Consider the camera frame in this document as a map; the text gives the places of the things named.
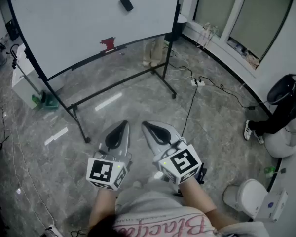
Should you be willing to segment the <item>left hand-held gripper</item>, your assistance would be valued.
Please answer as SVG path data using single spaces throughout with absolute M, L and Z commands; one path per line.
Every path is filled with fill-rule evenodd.
M 88 159 L 86 180 L 98 188 L 117 191 L 129 172 L 130 125 L 119 121 L 102 132 L 98 150 Z

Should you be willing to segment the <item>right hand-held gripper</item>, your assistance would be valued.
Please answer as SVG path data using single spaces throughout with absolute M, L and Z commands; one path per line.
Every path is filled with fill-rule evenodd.
M 145 121 L 142 131 L 149 148 L 157 155 L 153 159 L 154 165 L 174 184 L 179 185 L 199 172 L 202 162 L 197 152 L 185 138 L 180 138 L 173 126 L 160 121 Z M 163 144 L 172 145 L 161 153 Z

